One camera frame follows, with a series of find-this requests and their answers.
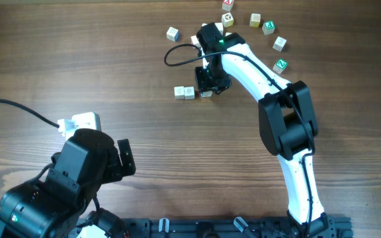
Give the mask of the wooden block number six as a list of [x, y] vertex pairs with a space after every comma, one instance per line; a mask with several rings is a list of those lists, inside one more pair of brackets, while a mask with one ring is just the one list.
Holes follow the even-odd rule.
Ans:
[[174, 96], [175, 96], [175, 99], [184, 99], [185, 88], [183, 86], [174, 87]]

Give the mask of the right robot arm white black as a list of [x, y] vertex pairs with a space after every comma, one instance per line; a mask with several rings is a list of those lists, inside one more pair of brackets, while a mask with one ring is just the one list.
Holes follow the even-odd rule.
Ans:
[[262, 142], [282, 167], [290, 215], [300, 225], [319, 218], [324, 209], [312, 165], [318, 124], [307, 85], [278, 76], [240, 35], [223, 36], [214, 23], [202, 26], [196, 38], [205, 58], [204, 65], [195, 69], [198, 90], [219, 95], [235, 78], [250, 92], [259, 108]]

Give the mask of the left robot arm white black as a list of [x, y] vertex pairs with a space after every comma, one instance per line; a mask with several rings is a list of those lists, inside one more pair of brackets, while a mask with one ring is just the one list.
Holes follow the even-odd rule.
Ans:
[[40, 175], [9, 189], [0, 200], [0, 237], [65, 237], [104, 184], [132, 176], [128, 139], [78, 129]]

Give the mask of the wooden block red picture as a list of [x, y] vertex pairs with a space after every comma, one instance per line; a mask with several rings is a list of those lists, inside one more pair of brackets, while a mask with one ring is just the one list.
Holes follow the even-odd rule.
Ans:
[[204, 91], [204, 92], [201, 92], [200, 93], [200, 96], [202, 97], [202, 98], [206, 98], [206, 97], [211, 97], [212, 96], [212, 91]]

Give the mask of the wooden block number nine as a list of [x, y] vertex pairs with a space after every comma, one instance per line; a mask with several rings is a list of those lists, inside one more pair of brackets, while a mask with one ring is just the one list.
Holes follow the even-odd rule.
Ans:
[[194, 87], [185, 87], [185, 99], [190, 100], [195, 98]]

